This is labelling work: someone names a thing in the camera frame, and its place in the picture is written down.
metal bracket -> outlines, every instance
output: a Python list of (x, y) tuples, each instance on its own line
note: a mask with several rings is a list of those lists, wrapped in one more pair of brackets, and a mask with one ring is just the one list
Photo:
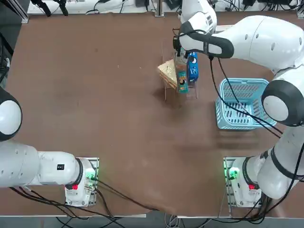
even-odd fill
[[(98, 171), (99, 171), (99, 158), (86, 158), (89, 160), (89, 162), (92, 164), (93, 169), (95, 170), (95, 178), (98, 179)], [(90, 199), (89, 199), (89, 205), (95, 205), (96, 204), (96, 192), (93, 191), (91, 193)]]
[(228, 208), (229, 208), (229, 215), (232, 217), (232, 207), (237, 207), (237, 202), (234, 197), (234, 192), (232, 189), (232, 185), (230, 180), (228, 180), (228, 172), (229, 169), (232, 167), (233, 162), (236, 158), (243, 158), (243, 157), (224, 157), (223, 158), (223, 166), (224, 166), (224, 173), (225, 173), (225, 181), (226, 181), (226, 193), (228, 199)]

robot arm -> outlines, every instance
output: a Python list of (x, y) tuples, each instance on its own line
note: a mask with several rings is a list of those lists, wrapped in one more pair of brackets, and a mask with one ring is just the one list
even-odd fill
[[(178, 39), (186, 51), (244, 59), (274, 73), (262, 104), (272, 119), (289, 127), (270, 150), (236, 159), (232, 170), (239, 172), (231, 184), (239, 207), (252, 207), (261, 191), (273, 199), (281, 198), (304, 143), (304, 31), (284, 20), (249, 16), (216, 33), (216, 16), (206, 0), (184, 0), (180, 19)], [(304, 161), (297, 175), (294, 185), (304, 177)]]
[(9, 140), (20, 129), (21, 122), (18, 101), (0, 87), (0, 188), (65, 185), (66, 203), (94, 205), (95, 181), (90, 178), (97, 177), (98, 159), (75, 158), (66, 152), (38, 152), (34, 147)]

gray floor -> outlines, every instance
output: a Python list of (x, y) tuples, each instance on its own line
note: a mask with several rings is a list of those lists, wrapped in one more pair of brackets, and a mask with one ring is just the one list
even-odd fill
[[(204, 219), (189, 218), (184, 219), (186, 228), (197, 228)], [(89, 220), (77, 220), (76, 218), (69, 222), (73, 228), (100, 228), (108, 223), (105, 218), (90, 218)], [(161, 212), (151, 212), (147, 214), (147, 218), (122, 218), (119, 223), (126, 228), (164, 228), (164, 218)], [(0, 218), (1, 228), (60, 228), (62, 225), (51, 217), (25, 217), (25, 218)], [(302, 219), (265, 219), (260, 225), (252, 225), (246, 222), (236, 224), (223, 224), (215, 221), (208, 223), (205, 228), (302, 228), (304, 220)], [(119, 227), (118, 225), (109, 225), (108, 228)]]
[[(21, 5), (27, 9), (29, 0), (20, 0)], [(6, 37), (10, 45), (14, 48), (17, 42), (17, 37), (21, 28), (21, 19), (13, 12), (8, 10), (5, 6), (0, 4), (0, 32)], [(126, 228), (164, 228), (164, 218), (162, 212), (151, 212), (147, 214), (147, 218), (123, 218), (119, 221)], [(68, 218), (61, 218), (62, 221), (67, 221)], [(184, 219), (186, 228), (196, 228), (204, 219)], [(94, 217), (89, 220), (73, 219), (69, 225), (73, 228), (99, 228), (107, 224), (108, 220), (105, 218)], [(60, 228), (62, 225), (52, 217), (1, 217), (1, 228)], [(243, 227), (259, 227), (259, 228), (302, 228), (304, 227), (304, 220), (302, 219), (265, 219), (260, 225), (252, 225), (246, 222), (236, 224), (224, 224), (211, 221), (206, 228), (243, 228)]]

black cable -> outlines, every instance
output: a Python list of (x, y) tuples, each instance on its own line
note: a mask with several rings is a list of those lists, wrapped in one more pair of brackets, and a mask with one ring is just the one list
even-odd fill
[(105, 227), (109, 226), (110, 224), (112, 224), (113, 222), (114, 222), (114, 221), (111, 221), (111, 222), (105, 224), (104, 226), (102, 226), (102, 227), (100, 227), (100, 228), (105, 228)]
[(100, 3), (100, 2), (102, 2), (102, 1), (103, 1), (103, 0), (97, 1), (97, 2), (95, 3), (95, 5), (94, 5), (93, 9), (87, 11), (85, 14), (90, 13), (90, 12), (95, 12), (95, 13), (99, 14), (99, 10), (98, 10), (98, 9), (95, 9), (95, 8), (96, 8), (96, 5), (97, 5), (98, 3)]
[(182, 223), (182, 225), (184, 226), (184, 228), (186, 228), (186, 226), (185, 226), (185, 223), (184, 223), (184, 220), (183, 220), (183, 219), (181, 219), (181, 223)]
[(261, 11), (264, 11), (264, 9), (266, 9), (267, 6), (268, 6), (268, 3), (265, 5), (265, 7)]
[(156, 9), (155, 6), (154, 6), (153, 0), (151, 0), (151, 2), (152, 2), (152, 5), (153, 5), (154, 10), (157, 11), (157, 9)]
[(203, 228), (205, 224), (207, 224), (211, 219), (207, 218), (202, 224), (200, 224), (199, 226), (197, 226), (196, 228)]
[(99, 183), (105, 185), (105, 186), (108, 187), (109, 189), (111, 189), (111, 190), (113, 190), (114, 192), (118, 193), (120, 196), (126, 198), (127, 200), (129, 200), (129, 201), (131, 201), (131, 202), (137, 204), (138, 206), (141, 206), (141, 207), (143, 207), (143, 208), (145, 208), (145, 209), (148, 209), (148, 210), (156, 210), (156, 209), (154, 209), (154, 208), (150, 208), (150, 207), (148, 207), (148, 206), (145, 206), (145, 205), (143, 205), (143, 204), (141, 204), (141, 203), (139, 203), (139, 202), (133, 200), (132, 198), (130, 198), (130, 197), (128, 197), (128, 196), (122, 194), (121, 192), (117, 191), (116, 189), (112, 188), (110, 185), (104, 183), (104, 182), (101, 181), (101, 180), (98, 180), (98, 179), (96, 179), (96, 178), (91, 178), (91, 180), (97, 181), (97, 182), (99, 182)]
[(120, 8), (119, 13), (122, 13), (122, 11), (123, 11), (123, 7), (124, 7), (124, 0), (123, 0), (122, 7)]
[(71, 218), (77, 218), (77, 219), (81, 219), (81, 220), (87, 220), (87, 219), (89, 219), (89, 218), (82, 218), (82, 217), (77, 216), (77, 215), (76, 215), (70, 208), (68, 208), (66, 205), (62, 206), (62, 207), (64, 207), (64, 208), (66, 208), (67, 210), (69, 210), (69, 211), (72, 213), (73, 216), (69, 215), (66, 211), (64, 211), (63, 209), (61, 209), (59, 206), (55, 205), (56, 203), (59, 203), (59, 202), (53, 201), (53, 200), (48, 200), (48, 199), (44, 198), (43, 196), (41, 196), (40, 194), (38, 194), (37, 192), (35, 192), (34, 190), (30, 190), (30, 191), (33, 192), (34, 194), (36, 194), (37, 196), (39, 196), (39, 198), (38, 198), (38, 197), (35, 197), (35, 196), (33, 196), (33, 195), (29, 194), (29, 193), (27, 193), (22, 187), (19, 187), (19, 189), (20, 189), (24, 194), (26, 194), (26, 195), (29, 196), (29, 197), (32, 197), (32, 198), (35, 198), (35, 199), (38, 199), (38, 200), (39, 200), (39, 199), (43, 199), (44, 201), (49, 202), (52, 206), (58, 208), (58, 209), (61, 210), (64, 214), (66, 214), (67, 216), (69, 216), (69, 217), (71, 217)]
[[(233, 89), (232, 89), (232, 86), (231, 86), (231, 84), (230, 84), (230, 82), (229, 82), (229, 79), (228, 79), (228, 77), (227, 77), (227, 75), (226, 75), (226, 73), (225, 73), (225, 71), (224, 71), (224, 69), (223, 69), (222, 63), (221, 63), (221, 61), (220, 61), (219, 58), (218, 58), (218, 60), (219, 60), (219, 61), (218, 61), (219, 66), (220, 66), (220, 68), (221, 68), (221, 70), (222, 70), (222, 72), (223, 72), (223, 74), (224, 74), (224, 76), (225, 76), (225, 78), (226, 78), (226, 80), (227, 80), (227, 82), (228, 82), (228, 84), (229, 84), (230, 90), (231, 90), (231, 92), (232, 92), (234, 98), (236, 99), (236, 101), (237, 101), (238, 103), (240, 103), (240, 101), (238, 100), (237, 96), (235, 95), (235, 93), (234, 93), (234, 91), (233, 91)], [(245, 112), (242, 112), (242, 111), (240, 111), (240, 110), (238, 110), (238, 109), (236, 109), (236, 108), (234, 108), (234, 107), (231, 107), (229, 104), (227, 104), (227, 102), (225, 102), (225, 101), (221, 98), (221, 96), (220, 96), (220, 99), (224, 102), (225, 105), (227, 105), (228, 107), (234, 109), (235, 111), (240, 112), (240, 113), (243, 113), (243, 114), (245, 114), (245, 115), (249, 115), (250, 117), (252, 117), (255, 121), (257, 121), (261, 126), (263, 126), (265, 129), (267, 129), (268, 131), (270, 131), (270, 133), (274, 134), (276, 137), (280, 138), (280, 136), (278, 136), (278, 135), (275, 134), (273, 131), (271, 131), (270, 129), (268, 129), (267, 127), (265, 127), (265, 126), (264, 126), (261, 122), (259, 122), (258, 120), (260, 120), (260, 121), (262, 121), (262, 122), (268, 124), (270, 127), (274, 128), (274, 129), (277, 130), (279, 133), (283, 134), (282, 131), (280, 131), (279, 129), (277, 129), (276, 127), (274, 127), (273, 125), (271, 125), (271, 124), (268, 123), (267, 121), (265, 121), (265, 120), (263, 120), (263, 119), (261, 119), (261, 118), (259, 118), (259, 117), (257, 117), (257, 116), (251, 115), (250, 113), (245, 113)]]
[[(35, 196), (33, 196), (33, 195), (27, 193), (22, 187), (19, 187), (19, 189), (21, 189), (21, 190), (23, 191), (23, 193), (24, 193), (25, 195), (27, 195), (28, 197), (32, 197), (32, 198), (35, 198), (35, 199), (37, 199), (37, 200), (39, 200), (39, 199), (43, 199), (43, 200), (44, 200), (44, 198), (42, 198), (42, 197), (38, 198), (38, 197), (35, 197)], [(53, 202), (49, 201), (49, 203), (50, 203), (50, 205), (52, 205), (52, 206), (58, 208), (59, 210), (61, 210), (61, 211), (62, 211), (64, 214), (66, 214), (67, 216), (73, 218), (73, 216), (71, 216), (70, 214), (68, 214), (65, 210), (63, 210), (63, 209), (60, 208), (59, 206), (55, 205)]]
[(62, 224), (62, 227), (61, 228), (63, 228), (63, 227), (68, 227), (68, 228), (73, 228), (72, 226), (69, 226), (67, 223), (69, 222), (69, 221), (71, 221), (73, 218), (70, 218), (69, 219), (69, 221), (67, 221), (66, 223), (64, 223), (63, 221), (61, 221), (58, 217), (55, 217), (61, 224)]
[(111, 218), (115, 219), (114, 216), (111, 214), (111, 211), (110, 211), (110, 209), (109, 209), (109, 207), (108, 207), (108, 205), (107, 205), (107, 203), (106, 203), (106, 201), (105, 201), (105, 197), (104, 197), (104, 195), (102, 194), (102, 192), (101, 192), (100, 190), (98, 190), (98, 189), (95, 189), (95, 191), (100, 195), (101, 199), (103, 200), (104, 208), (105, 208), (106, 212), (108, 213), (108, 215), (109, 215)]
[(54, 12), (52, 12), (51, 14), (53, 15), (58, 9), (59, 9), (59, 6), (58, 6), (57, 9), (56, 9)]
[(243, 221), (244, 219), (246, 219), (246, 217), (253, 211), (253, 209), (257, 206), (257, 204), (260, 202), (260, 199), (254, 204), (254, 206), (249, 210), (249, 212), (243, 217), (243, 218), (239, 218), (237, 219), (237, 221), (233, 221), (233, 222), (224, 222), (224, 221), (220, 221), (220, 220), (216, 220), (216, 219), (212, 219), (213, 221), (216, 222), (221, 222), (221, 223), (238, 223)]
[(178, 8), (177, 8), (177, 10), (175, 12), (177, 12), (180, 8), (181, 8), (181, 5), (178, 6)]
[[(31, 195), (32, 197), (30, 197), (30, 196), (28, 196), (28, 195), (26, 195), (26, 194), (23, 194), (23, 193), (19, 192), (17, 189), (15, 189), (15, 188), (13, 188), (13, 187), (10, 187), (10, 189), (13, 190), (14, 192), (16, 192), (18, 195), (21, 195), (21, 196), (23, 196), (23, 197), (25, 197), (25, 198), (27, 198), (27, 199), (32, 200), (32, 201), (36, 201), (36, 202), (43, 203), (43, 204), (47, 204), (47, 205), (53, 205), (53, 204), (51, 204), (51, 203), (49, 202), (50, 200), (36, 199), (34, 196)], [(106, 217), (106, 218), (109, 219), (110, 221), (113, 221), (113, 219), (112, 219), (111, 217), (109, 217), (109, 216), (107, 216), (107, 215), (105, 215), (105, 214), (99, 213), (99, 212), (97, 212), (97, 211), (92, 211), (92, 210), (88, 210), (88, 209), (85, 209), (85, 208), (80, 208), (80, 207), (76, 207), (76, 206), (72, 206), (72, 205), (65, 205), (65, 204), (58, 203), (58, 202), (56, 202), (56, 203), (54, 203), (54, 204), (55, 204), (56, 206), (75, 208), (75, 209), (78, 209), (78, 210), (90, 212), (90, 213), (92, 213), (92, 214), (101, 215), (101, 216)], [(125, 228), (123, 225), (121, 225), (121, 224), (119, 224), (118, 222), (116, 222), (116, 220), (114, 220), (114, 223), (115, 223), (115, 224), (121, 226), (122, 228)]]
[(223, 1), (225, 1), (225, 2), (227, 2), (227, 3), (231, 3), (231, 5), (233, 6), (233, 8), (235, 8), (236, 11), (238, 11), (238, 8), (235, 6), (234, 3), (232, 3), (232, 0), (231, 0), (231, 1), (223, 0)]

